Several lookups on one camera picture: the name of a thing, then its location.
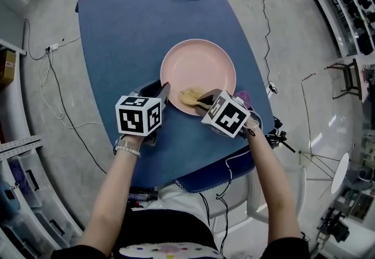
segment floor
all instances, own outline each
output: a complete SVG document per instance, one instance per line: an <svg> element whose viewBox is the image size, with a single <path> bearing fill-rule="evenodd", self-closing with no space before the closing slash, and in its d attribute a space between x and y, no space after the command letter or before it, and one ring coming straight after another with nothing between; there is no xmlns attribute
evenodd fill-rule
<svg viewBox="0 0 375 259"><path fill-rule="evenodd" d="M267 45L264 36L267 24L263 16L262 0L229 0L235 11L257 60L262 77L267 78L264 55ZM68 42L80 36L78 16L74 9L77 0L32 0L26 17L31 23L30 48L34 57L41 56L46 46ZM294 149L312 150L324 156L340 158L352 147L353 120L358 103L354 96L332 100L343 79L336 71L324 67L337 58L334 41L321 12L313 0L266 0L266 13L272 32L269 36L271 51L268 63L270 79L278 88L271 99L273 113L284 124L288 140ZM76 125L84 122L101 122L88 80L80 40L61 47L53 56L54 69L60 81L67 111ZM22 73L23 92L29 122L33 132L43 137L42 160L58 194L73 216L82 225L87 224L96 194L104 179L73 130L65 128L55 118L40 96L38 68L40 62L26 58ZM43 74L47 60L41 65ZM306 108L301 89L303 82L311 126L309 137ZM61 104L57 85L49 77L43 88L45 99L59 116ZM78 132L98 163L109 169L113 158L104 127L96 124L80 127ZM306 165L308 178L324 178L315 165L300 159L282 146L275 150L284 165ZM335 167L335 162L327 162ZM321 215L335 197L329 182L309 181L306 201L300 215L301 230L312 239ZM267 225L252 221L234 233L225 243L227 257L260 258L267 245Z"/></svg>

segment storage bin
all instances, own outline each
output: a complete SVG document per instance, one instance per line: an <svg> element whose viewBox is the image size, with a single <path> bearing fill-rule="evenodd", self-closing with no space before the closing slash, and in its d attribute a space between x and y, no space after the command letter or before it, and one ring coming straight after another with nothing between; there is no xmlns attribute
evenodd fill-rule
<svg viewBox="0 0 375 259"><path fill-rule="evenodd" d="M69 237L68 241L66 241L63 238L63 236L65 235L65 231L63 231L59 226L56 226L53 220L48 221L47 217L43 214L43 212L40 209L34 210L34 214L36 218L40 221L42 226L46 229L46 231L51 235L54 241L57 242L61 248L70 247L69 240L71 237Z"/></svg>
<svg viewBox="0 0 375 259"><path fill-rule="evenodd" d="M54 251L53 246L24 214L18 214L11 221L4 223L2 229L26 259L49 256Z"/></svg>
<svg viewBox="0 0 375 259"><path fill-rule="evenodd" d="M10 185L0 180L0 221L14 217L20 205Z"/></svg>
<svg viewBox="0 0 375 259"><path fill-rule="evenodd" d="M29 183L34 188L35 196L42 203L40 207L34 207L33 211L42 212L47 223L49 225L52 223L53 229L62 233L61 238L67 244L70 244L71 238L77 237L79 234L74 230L73 225L59 207L58 197L49 183L38 154L28 152L21 155L18 159L22 169L27 174L32 175L33 179Z"/></svg>
<svg viewBox="0 0 375 259"><path fill-rule="evenodd" d="M19 184L19 190L25 197L28 205L31 208L41 207L42 200L37 196L35 191L38 184L34 180L32 171L25 171L21 165L20 157L15 156L8 160L9 167L11 168L13 177Z"/></svg>

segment wire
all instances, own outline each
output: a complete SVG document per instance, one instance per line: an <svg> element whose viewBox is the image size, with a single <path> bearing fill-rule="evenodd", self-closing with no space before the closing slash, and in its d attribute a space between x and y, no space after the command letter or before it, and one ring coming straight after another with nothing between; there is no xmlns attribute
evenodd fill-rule
<svg viewBox="0 0 375 259"><path fill-rule="evenodd" d="M210 227L210 226L211 226L211 225L210 225L210 207L209 207L209 204L208 204L206 198L204 197L204 195L201 194L201 193L199 193L199 194L200 194L200 196L201 196L202 199L203 199L204 206L206 207L207 221L209 222L209 227Z"/></svg>
<svg viewBox="0 0 375 259"><path fill-rule="evenodd" d="M76 39L74 39L74 40L71 40L71 41L68 41L68 42L66 42L66 43L63 43L62 45L59 45L59 46L61 47L61 46L68 45L69 43L72 43L72 42L75 42L75 41L79 40L80 38L81 38L81 36L79 36L78 38L76 38Z"/></svg>
<svg viewBox="0 0 375 259"><path fill-rule="evenodd" d="M270 47L270 43L268 41L268 35L271 34L271 27L270 27L270 20L268 19L267 17L267 14L265 14L265 0L263 0L263 14L264 14L264 17L265 19L267 20L267 26L268 26L268 33L266 34L266 36L264 37L265 38L265 41L267 43L267 53L265 54L264 56L264 60L265 60L265 63L267 65L267 82L268 82L268 85L269 85L269 88L270 90L277 94L277 89L276 87L272 86L271 83L270 83L270 73L271 73L271 70L270 70L270 66L268 65L268 60L267 60L267 56L268 54L270 53L270 50L271 50L271 47Z"/></svg>
<svg viewBox="0 0 375 259"><path fill-rule="evenodd" d="M225 211L225 220L226 220L226 226L225 226L225 236L223 238L223 241L221 242L221 246L220 246L220 253L223 255L223 250L224 250L224 242L225 242L225 239L227 239L227 236L228 236L228 204L227 202L224 200L224 199L220 199L221 202L225 205L225 208L226 208L226 211Z"/></svg>
<svg viewBox="0 0 375 259"><path fill-rule="evenodd" d="M81 140L81 142L83 143L84 147L86 148L87 152L90 154L90 156L92 157L92 159L94 160L95 164L100 168L100 170L102 172L104 172L105 174L107 174L103 168L100 167L100 165L98 164L98 162L96 162L93 154L90 152L90 150L88 149L87 145L85 144L85 142L83 141L82 137L80 136L80 134L77 132L77 129L75 128L73 122L71 121L69 115L68 115L68 112L66 111L66 108L65 108L65 105L64 105L64 100L63 100L63 96L61 94L61 89L60 89L60 83L57 79L57 76L56 76L56 73L54 72L54 69L52 67L52 61L51 61L51 58L49 56L49 52L50 50L47 51L47 56L48 56L48 61L49 61L49 65L50 65L50 69L52 70L52 73L54 75L54 78L56 79L56 83L57 83L57 88L59 89L59 94L60 94L60 99L61 99L61 104L63 105L63 108L64 108L64 111L65 111L65 114L66 114L66 117L68 118L68 120L70 121L71 123L71 126L73 127L74 131L76 132L78 138Z"/></svg>
<svg viewBox="0 0 375 259"><path fill-rule="evenodd" d="M31 26L30 26L30 22L29 22L29 20L28 20L27 18L25 18L25 21L26 21L26 23L28 23L28 25L29 25L29 37L28 37L28 51L29 51L29 55L30 55L31 59L33 59L33 60L40 60L40 59L43 59L44 57L46 57L46 55L47 55L47 51L45 51L45 53L44 53L43 56L38 57L38 58L35 58L35 57L31 54L31 51L30 51Z"/></svg>
<svg viewBox="0 0 375 259"><path fill-rule="evenodd" d="M224 242L225 242L225 239L227 238L228 236L228 204L226 203L226 201L223 199L224 195L227 193L231 183L232 183L232 179L233 179L233 174L232 174L232 170L230 169L229 167L229 164L228 164L228 161L231 160L231 159L234 159L234 158L237 158L239 156L242 156L242 155L245 155L247 153L249 153L250 150L246 151L245 153L242 153L242 154L239 154L239 155L236 155L236 156L233 156L233 157L230 157L228 159L225 160L225 164L228 168L228 171L229 171L229 181L228 181L228 185L227 187L224 189L224 191L221 193L221 194L216 194L216 199L217 200L220 200L226 207L226 212L225 212L225 220L226 220L226 227L225 227L225 236L223 238L223 241L221 242L221 246L220 246L220 252L221 254L223 254L223 249L224 249Z"/></svg>
<svg viewBox="0 0 375 259"><path fill-rule="evenodd" d="M302 95L304 97L304 102L305 102L305 109L306 109L306 116L307 116L307 126L309 128L309 150L310 150L310 154L312 154L312 145L311 145L311 126L310 126L310 118L309 118L309 110L307 108L307 101L306 101L306 96L305 96L305 90L304 90L304 86L302 85L302 81L301 81L301 88L302 88Z"/></svg>
<svg viewBox="0 0 375 259"><path fill-rule="evenodd" d="M45 97L44 97L43 89L42 89L42 88L45 86L45 84L46 84L46 80L47 80L47 78L48 78L48 74L49 74L49 72L50 72L50 70L51 70L51 66L52 66L52 63L53 63L53 56L52 56L52 54L51 54L51 58L50 58L50 62L51 62L51 64L48 66L48 69L45 71L45 73L43 74L42 78L40 78L40 68L41 68L41 66L42 66L42 63L43 63L44 59L45 59L45 56L44 56L44 58L41 59L41 61L40 61L40 63L39 63L39 68L38 68L38 70L37 70L37 77L38 77L38 79L39 79L40 94L42 95L42 99L43 99L43 101L45 102L45 104L50 108L50 110L52 111L54 117L56 117L58 120L60 120L60 121L62 122L62 124L63 124L66 128L68 128L68 129L73 129L73 127L71 127L71 126L65 124L65 122L63 121L63 119L64 119L64 117L65 117L65 114L64 114L63 112L60 112L60 114L57 115L56 112L52 109L52 107L50 106L50 104L48 104L48 102L46 101L46 99L45 99ZM84 125L88 125L88 124L103 125L103 124L100 123L100 122L89 121L89 122L85 122L84 124L81 124L81 125L76 125L76 126L74 126L74 128L80 128L80 127L82 127L82 126L84 126Z"/></svg>

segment black shirt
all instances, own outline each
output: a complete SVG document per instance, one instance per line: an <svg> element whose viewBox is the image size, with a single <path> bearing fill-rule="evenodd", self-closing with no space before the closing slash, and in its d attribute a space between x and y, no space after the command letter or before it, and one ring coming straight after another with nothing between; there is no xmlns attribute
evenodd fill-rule
<svg viewBox="0 0 375 259"><path fill-rule="evenodd" d="M197 217L174 210L127 210L113 254L115 259L221 257L210 229ZM307 242L300 238L275 240L267 246L262 259L281 257L310 258ZM53 252L52 259L60 258L106 256L92 247L75 246Z"/></svg>

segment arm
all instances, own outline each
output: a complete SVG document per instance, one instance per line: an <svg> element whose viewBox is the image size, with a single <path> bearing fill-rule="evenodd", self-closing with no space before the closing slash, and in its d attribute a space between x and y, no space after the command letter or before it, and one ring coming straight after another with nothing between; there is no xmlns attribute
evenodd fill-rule
<svg viewBox="0 0 375 259"><path fill-rule="evenodd" d="M143 141L143 137L135 136L126 136L125 139L137 145ZM124 219L136 161L137 156L132 153L117 152L79 244L94 247L106 256L111 254Z"/></svg>
<svg viewBox="0 0 375 259"><path fill-rule="evenodd" d="M268 206L268 243L284 237L300 238L295 204L288 178L262 131L246 131L248 143Z"/></svg>

